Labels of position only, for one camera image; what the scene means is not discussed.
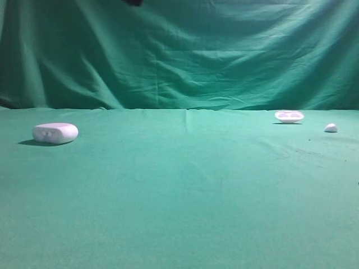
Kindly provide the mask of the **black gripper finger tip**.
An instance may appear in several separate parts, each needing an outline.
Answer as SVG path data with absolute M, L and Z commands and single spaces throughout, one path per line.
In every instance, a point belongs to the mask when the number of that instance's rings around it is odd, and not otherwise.
M 123 0 L 126 4 L 134 7 L 140 7 L 144 0 Z

